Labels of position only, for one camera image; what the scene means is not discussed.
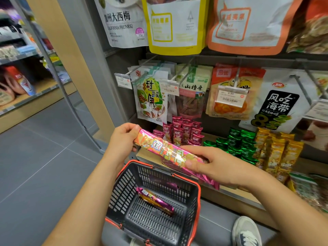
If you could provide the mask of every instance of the black plastic basket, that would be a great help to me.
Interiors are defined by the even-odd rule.
[[[151,190],[174,207],[167,215],[141,199],[136,187]],[[119,173],[106,221],[146,245],[190,245],[200,212],[200,186],[140,161],[129,161]]]

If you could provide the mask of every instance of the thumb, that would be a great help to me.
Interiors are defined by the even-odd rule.
[[[196,160],[187,160],[185,162],[185,167],[200,174],[208,174],[209,173],[209,164],[201,163]]]
[[[140,126],[136,124],[136,126],[133,127],[133,129],[129,132],[129,136],[134,140],[137,138],[138,133],[140,131]]]

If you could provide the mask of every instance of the person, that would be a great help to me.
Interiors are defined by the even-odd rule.
[[[101,234],[115,179],[129,153],[139,125],[125,123],[115,128],[101,161],[61,217],[43,246],[101,245]],[[327,245],[328,220],[265,171],[218,148],[182,146],[202,155],[209,164],[187,161],[186,167],[219,183],[247,188],[265,207],[291,245]],[[232,230],[233,245],[260,246],[256,224],[240,217]]]

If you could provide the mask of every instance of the red snack package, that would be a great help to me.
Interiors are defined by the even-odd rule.
[[[165,133],[165,138],[166,138],[166,141],[168,142],[172,142],[172,127],[173,127],[173,124],[166,124],[166,123],[163,123],[163,131]]]
[[[183,123],[183,124],[184,124],[184,123],[192,123],[192,121],[189,120],[189,119],[183,119],[183,120],[182,120],[182,123]]]
[[[182,116],[175,116],[175,115],[172,115],[172,119],[178,119],[180,121],[182,121]]]
[[[203,137],[205,137],[205,136],[201,135],[201,134],[193,134],[190,139],[194,142],[198,142],[201,144]]]
[[[188,143],[188,139],[190,138],[191,135],[191,128],[192,128],[192,123],[184,123],[182,124],[183,128],[183,140],[182,143],[186,145]]]
[[[200,125],[201,124],[202,124],[201,122],[195,122],[195,121],[193,121],[193,127],[194,128],[200,128]]]
[[[183,139],[183,128],[173,128],[173,144],[181,146]]]
[[[193,134],[200,134],[202,132],[203,128],[191,128],[191,134],[190,134],[190,137],[193,135]]]
[[[182,126],[182,121],[173,122],[173,128],[181,128],[181,126]]]
[[[164,132],[162,132],[162,131],[159,131],[159,130],[157,130],[157,129],[154,129],[153,130],[153,134],[155,135],[155,136],[157,136],[157,137],[159,137],[159,138],[164,138],[164,136],[165,136],[165,133]]]
[[[191,145],[191,146],[200,146],[201,144],[199,142],[194,142],[193,140],[188,139],[188,145]]]

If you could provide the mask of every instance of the shoe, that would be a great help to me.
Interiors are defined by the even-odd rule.
[[[256,224],[246,216],[236,220],[231,236],[233,246],[262,246],[261,235]]]

